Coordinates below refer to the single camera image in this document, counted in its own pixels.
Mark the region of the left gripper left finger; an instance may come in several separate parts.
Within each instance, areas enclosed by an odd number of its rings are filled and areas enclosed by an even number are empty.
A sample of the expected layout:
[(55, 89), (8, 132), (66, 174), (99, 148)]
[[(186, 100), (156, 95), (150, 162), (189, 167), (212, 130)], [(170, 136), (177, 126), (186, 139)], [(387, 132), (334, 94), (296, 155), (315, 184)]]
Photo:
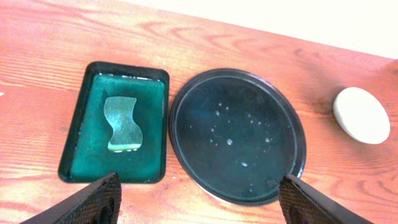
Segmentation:
[(122, 188), (117, 173), (110, 173), (23, 224), (117, 224)]

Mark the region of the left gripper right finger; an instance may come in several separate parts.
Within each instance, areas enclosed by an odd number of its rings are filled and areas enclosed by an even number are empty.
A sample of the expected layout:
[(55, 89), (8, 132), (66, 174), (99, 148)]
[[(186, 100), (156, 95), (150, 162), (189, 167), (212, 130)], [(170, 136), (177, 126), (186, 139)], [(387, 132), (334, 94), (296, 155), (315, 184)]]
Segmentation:
[(279, 203), (287, 223), (371, 223), (292, 174), (280, 182)]

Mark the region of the green scrubbing sponge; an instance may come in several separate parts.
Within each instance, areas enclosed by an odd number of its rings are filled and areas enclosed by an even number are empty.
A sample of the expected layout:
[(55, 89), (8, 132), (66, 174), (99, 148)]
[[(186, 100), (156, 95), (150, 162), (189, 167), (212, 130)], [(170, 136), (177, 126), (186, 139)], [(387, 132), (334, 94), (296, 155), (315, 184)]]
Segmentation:
[(108, 141), (111, 152), (131, 152), (142, 146), (143, 133), (133, 119), (137, 99), (126, 96), (108, 97), (103, 113), (113, 133)]

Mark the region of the white plate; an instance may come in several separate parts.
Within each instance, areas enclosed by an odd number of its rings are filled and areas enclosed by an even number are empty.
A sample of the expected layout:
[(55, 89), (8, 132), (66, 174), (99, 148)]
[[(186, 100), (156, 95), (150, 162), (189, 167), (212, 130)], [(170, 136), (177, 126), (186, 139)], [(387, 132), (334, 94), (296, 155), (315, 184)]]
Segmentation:
[(358, 142), (380, 144), (390, 135), (386, 110), (376, 97), (362, 88), (340, 91), (333, 101), (333, 114), (345, 133)]

